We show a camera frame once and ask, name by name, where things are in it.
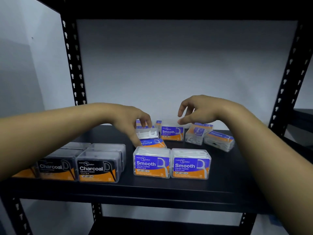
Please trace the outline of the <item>person's right hand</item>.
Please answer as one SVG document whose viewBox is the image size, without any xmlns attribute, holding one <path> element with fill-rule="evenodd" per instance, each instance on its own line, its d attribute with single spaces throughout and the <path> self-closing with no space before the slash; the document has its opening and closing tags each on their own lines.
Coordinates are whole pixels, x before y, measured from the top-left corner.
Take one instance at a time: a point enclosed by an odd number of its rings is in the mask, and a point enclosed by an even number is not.
<svg viewBox="0 0 313 235">
<path fill-rule="evenodd" d="M 206 95 L 193 95 L 182 101 L 178 110 L 178 117 L 179 119 L 183 118 L 186 114 L 186 107 L 188 105 L 194 105 L 195 110 L 191 115 L 196 115 L 197 123 L 211 123 L 216 120 L 222 121 L 222 114 L 228 104 L 229 100 L 226 99 Z"/>
</svg>

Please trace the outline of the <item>person's left hand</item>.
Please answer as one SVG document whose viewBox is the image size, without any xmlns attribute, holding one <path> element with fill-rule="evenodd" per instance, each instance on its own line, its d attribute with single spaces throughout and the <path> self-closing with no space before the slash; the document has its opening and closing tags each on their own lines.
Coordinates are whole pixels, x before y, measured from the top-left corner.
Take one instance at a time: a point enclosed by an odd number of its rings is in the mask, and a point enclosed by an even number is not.
<svg viewBox="0 0 313 235">
<path fill-rule="evenodd" d="M 136 129 L 136 120 L 139 120 L 142 127 L 152 127 L 151 117 L 144 111 L 134 106 L 124 106 L 120 104 L 108 104 L 109 119 L 117 130 L 127 135 L 127 130 Z"/>
</svg>

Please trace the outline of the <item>blue-label dental flosser box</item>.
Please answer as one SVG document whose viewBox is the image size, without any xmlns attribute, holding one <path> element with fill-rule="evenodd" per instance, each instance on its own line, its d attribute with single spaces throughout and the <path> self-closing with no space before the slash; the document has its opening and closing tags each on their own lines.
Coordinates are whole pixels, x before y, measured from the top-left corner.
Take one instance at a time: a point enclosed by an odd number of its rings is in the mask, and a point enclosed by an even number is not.
<svg viewBox="0 0 313 235">
<path fill-rule="evenodd" d="M 152 126 L 151 128 L 149 128 L 148 126 L 137 126 L 135 130 L 137 137 L 140 140 L 159 138 L 159 130 L 154 126 Z"/>
</svg>

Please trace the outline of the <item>person's left forearm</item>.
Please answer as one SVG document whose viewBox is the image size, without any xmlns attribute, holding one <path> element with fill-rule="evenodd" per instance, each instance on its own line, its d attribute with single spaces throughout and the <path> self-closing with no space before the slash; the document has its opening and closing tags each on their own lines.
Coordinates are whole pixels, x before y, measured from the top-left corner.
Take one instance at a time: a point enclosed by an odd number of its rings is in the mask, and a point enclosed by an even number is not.
<svg viewBox="0 0 313 235">
<path fill-rule="evenodd" d="M 93 103 L 0 118 L 0 181 L 105 123 L 108 110 Z"/>
</svg>

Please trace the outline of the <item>person's right forearm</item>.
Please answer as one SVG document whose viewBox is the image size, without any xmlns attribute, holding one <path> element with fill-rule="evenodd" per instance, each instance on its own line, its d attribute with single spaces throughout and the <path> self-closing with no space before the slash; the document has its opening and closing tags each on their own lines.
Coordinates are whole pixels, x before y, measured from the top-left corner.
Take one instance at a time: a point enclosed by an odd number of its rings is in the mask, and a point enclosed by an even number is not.
<svg viewBox="0 0 313 235">
<path fill-rule="evenodd" d="M 241 104 L 226 100 L 219 117 L 286 231 L 313 235 L 313 164 Z"/>
</svg>

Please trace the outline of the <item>black-label charcoal flosser box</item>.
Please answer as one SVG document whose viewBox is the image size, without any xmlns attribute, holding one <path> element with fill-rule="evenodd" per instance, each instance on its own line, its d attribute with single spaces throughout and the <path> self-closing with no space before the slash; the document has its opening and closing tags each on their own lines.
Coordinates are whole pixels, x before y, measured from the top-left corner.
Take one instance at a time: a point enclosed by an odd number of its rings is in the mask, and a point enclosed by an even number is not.
<svg viewBox="0 0 313 235">
<path fill-rule="evenodd" d="M 127 162 L 125 144 L 93 143 L 91 144 L 91 146 L 88 147 L 88 150 L 98 150 L 105 152 L 119 151 L 121 156 L 121 171 L 124 171 Z"/>
<path fill-rule="evenodd" d="M 41 179 L 76 181 L 77 149 L 58 149 L 37 162 Z"/>
<path fill-rule="evenodd" d="M 71 149 L 71 150 L 86 150 L 92 144 L 86 142 L 69 142 L 66 145 L 62 146 L 60 149 Z"/>
<path fill-rule="evenodd" d="M 26 178 L 26 179 L 37 179 L 39 177 L 40 176 L 36 165 L 29 166 L 28 168 L 21 170 L 20 172 L 12 176 L 12 178 Z"/>
<path fill-rule="evenodd" d="M 86 150 L 76 158 L 79 182 L 118 183 L 122 173 L 119 151 Z"/>
</svg>

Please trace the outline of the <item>cluster of blue flosser boxes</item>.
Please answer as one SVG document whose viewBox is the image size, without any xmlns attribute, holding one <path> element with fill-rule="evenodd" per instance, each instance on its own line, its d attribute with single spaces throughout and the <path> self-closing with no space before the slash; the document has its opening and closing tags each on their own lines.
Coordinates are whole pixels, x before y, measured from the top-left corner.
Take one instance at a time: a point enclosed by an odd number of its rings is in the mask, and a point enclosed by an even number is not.
<svg viewBox="0 0 313 235">
<path fill-rule="evenodd" d="M 169 149 L 164 141 L 187 142 L 216 147 L 229 152 L 235 140 L 213 130 L 213 125 L 194 123 L 185 133 L 183 126 L 157 121 L 159 138 L 141 140 L 142 146 L 133 153 L 134 175 L 156 178 L 207 180 L 212 158 L 205 149 Z"/>
</svg>

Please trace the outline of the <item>black metal shelving rack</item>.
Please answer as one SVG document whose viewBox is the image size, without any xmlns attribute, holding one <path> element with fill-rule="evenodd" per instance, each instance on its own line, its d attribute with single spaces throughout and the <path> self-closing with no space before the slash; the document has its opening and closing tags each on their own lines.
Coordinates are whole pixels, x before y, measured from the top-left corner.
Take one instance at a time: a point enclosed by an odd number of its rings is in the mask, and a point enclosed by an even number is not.
<svg viewBox="0 0 313 235">
<path fill-rule="evenodd" d="M 286 129 L 288 144 L 313 164 L 313 109 L 294 109 Z"/>
<path fill-rule="evenodd" d="M 269 93 L 271 117 L 275 107 L 276 119 L 269 120 L 269 127 L 283 137 L 287 124 L 292 124 L 296 99 L 290 103 L 291 90 L 299 90 L 313 54 L 313 17 L 288 15 L 282 19 L 274 16 L 236 15 L 234 19 L 152 19 L 126 14 L 129 19 L 104 13 L 100 0 L 34 0 L 53 10 L 60 19 L 74 21 L 70 47 L 78 42 L 82 66 L 74 72 L 82 72 L 83 89 L 87 96 L 79 97 L 90 103 L 97 94 L 104 100 L 135 100 L 143 106 L 154 107 L 153 119 L 170 121 L 169 113 L 174 100 L 190 93 L 204 90 L 226 96 L 226 90 L 241 93 L 235 85 L 235 75 L 230 67 L 243 69 L 256 90 L 257 74 L 261 87 Z M 79 182 L 48 181 L 40 179 L 12 178 L 0 184 L 0 198 L 17 235 L 33 235 L 25 217 L 20 199 L 36 199 L 66 202 L 87 202 L 131 206 L 159 205 L 177 209 L 200 209 L 224 212 L 269 213 L 269 206 L 257 189 L 252 175 L 237 146 L 230 151 L 218 152 L 213 147 L 213 167 L 208 182 L 186 180 L 169 183 L 156 179 L 136 178 L 126 166 L 120 183 L 111 186 L 82 184 Z"/>
</svg>

